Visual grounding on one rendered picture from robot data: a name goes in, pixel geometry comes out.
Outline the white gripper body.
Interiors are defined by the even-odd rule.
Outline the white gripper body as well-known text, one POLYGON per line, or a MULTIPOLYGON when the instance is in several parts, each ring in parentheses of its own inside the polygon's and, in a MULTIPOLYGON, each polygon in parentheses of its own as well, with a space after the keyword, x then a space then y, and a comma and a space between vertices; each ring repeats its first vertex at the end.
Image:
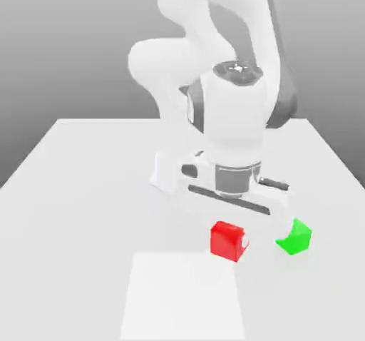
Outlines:
POLYGON ((258 183, 246 193, 220 193, 198 184, 185 187, 189 209, 205 223, 225 221, 235 225, 286 217, 294 203, 294 193, 283 183, 258 183))

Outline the small red cube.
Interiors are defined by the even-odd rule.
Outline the small red cube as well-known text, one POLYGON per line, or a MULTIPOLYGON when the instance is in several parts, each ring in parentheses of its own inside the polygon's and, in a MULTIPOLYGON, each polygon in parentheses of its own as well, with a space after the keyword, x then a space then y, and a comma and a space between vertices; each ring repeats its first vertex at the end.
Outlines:
POLYGON ((217 221, 210 230, 210 252, 233 262, 238 262, 246 249, 241 248, 244 228, 217 221))

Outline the small green cube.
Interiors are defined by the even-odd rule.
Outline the small green cube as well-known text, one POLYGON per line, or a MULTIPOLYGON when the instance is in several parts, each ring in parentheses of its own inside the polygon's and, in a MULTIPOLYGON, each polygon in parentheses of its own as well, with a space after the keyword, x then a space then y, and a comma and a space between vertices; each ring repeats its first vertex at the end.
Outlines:
POLYGON ((312 229, 295 218, 289 235, 286 238, 275 240, 275 243, 287 254, 296 255, 309 248, 311 236, 312 229))

